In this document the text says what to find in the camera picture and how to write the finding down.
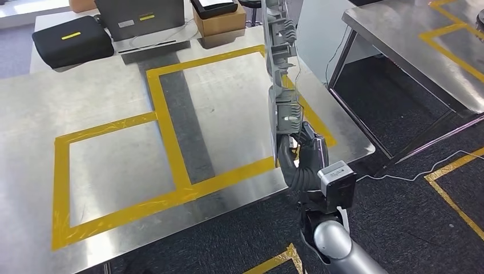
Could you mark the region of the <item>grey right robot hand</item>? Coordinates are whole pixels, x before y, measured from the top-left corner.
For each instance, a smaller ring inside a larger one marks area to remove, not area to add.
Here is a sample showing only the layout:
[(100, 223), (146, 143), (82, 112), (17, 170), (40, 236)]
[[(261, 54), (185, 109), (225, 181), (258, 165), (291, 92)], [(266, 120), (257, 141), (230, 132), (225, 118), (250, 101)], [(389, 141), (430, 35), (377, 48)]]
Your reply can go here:
[[(300, 146), (298, 166), (294, 163), (296, 154), (290, 147), (290, 138)], [(303, 122), (298, 133), (277, 136), (277, 159), (287, 185), (319, 181), (317, 172), (328, 163), (325, 139), (309, 122)]]

